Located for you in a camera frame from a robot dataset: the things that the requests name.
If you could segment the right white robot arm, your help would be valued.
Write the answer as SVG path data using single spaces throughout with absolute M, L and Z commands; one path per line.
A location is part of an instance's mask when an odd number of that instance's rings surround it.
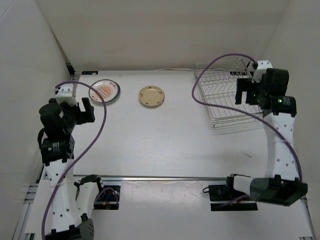
M 246 194 L 256 202 L 290 206 L 308 192 L 302 181 L 298 156 L 293 149 L 296 100 L 287 96 L 289 72 L 268 67 L 256 70 L 253 78 L 237 80 L 235 103 L 257 105 L 267 137 L 267 164 L 264 177 L 232 174 L 227 177 L 224 193 L 230 200 Z

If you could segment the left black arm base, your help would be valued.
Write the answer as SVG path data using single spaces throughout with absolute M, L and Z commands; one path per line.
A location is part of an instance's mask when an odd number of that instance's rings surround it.
M 120 206 L 120 185 L 107 185 L 104 187 L 112 188 L 117 195 L 118 201 L 116 201 L 115 193 L 112 190 L 106 190 L 94 203 L 94 210 L 118 210 Z

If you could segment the orange sunburst plate green rim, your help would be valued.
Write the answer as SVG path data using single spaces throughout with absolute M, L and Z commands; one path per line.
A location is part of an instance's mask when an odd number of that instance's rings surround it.
M 88 90 L 90 99 L 97 104 L 102 104 L 103 102 L 105 102 L 106 104 L 113 103 L 119 98 L 121 94 L 120 85 L 111 79 L 98 80 L 94 82 L 91 87 L 102 96 L 103 100 L 101 100 L 101 98 L 95 91 L 93 91 L 92 89 Z

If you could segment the cream plate floral print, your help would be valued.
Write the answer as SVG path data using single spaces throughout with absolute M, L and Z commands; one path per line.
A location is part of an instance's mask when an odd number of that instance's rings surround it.
M 164 102 L 165 92 L 158 86 L 148 85 L 139 91 L 138 100 L 147 108 L 156 108 Z

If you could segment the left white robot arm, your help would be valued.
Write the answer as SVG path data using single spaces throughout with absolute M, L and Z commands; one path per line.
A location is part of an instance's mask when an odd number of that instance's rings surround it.
M 75 180 L 73 173 L 77 160 L 72 131 L 95 121 L 90 100 L 84 97 L 82 103 L 84 111 L 74 100 L 51 98 L 39 110 L 43 128 L 37 140 L 51 192 L 41 222 L 43 240 L 92 240 L 95 236 L 91 214 L 95 200 L 105 194 L 102 179 L 91 174 Z

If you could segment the metal rail bar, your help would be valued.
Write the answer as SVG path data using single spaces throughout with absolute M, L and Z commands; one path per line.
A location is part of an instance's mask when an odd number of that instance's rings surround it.
M 103 181 L 226 181 L 226 177 L 116 176 L 100 175 Z

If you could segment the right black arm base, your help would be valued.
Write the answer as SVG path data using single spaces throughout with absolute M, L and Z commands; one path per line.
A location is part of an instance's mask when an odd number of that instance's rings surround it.
M 244 193 L 229 190 L 225 184 L 208 185 L 202 189 L 209 195 L 211 212 L 248 212 L 257 211 L 257 203 Z

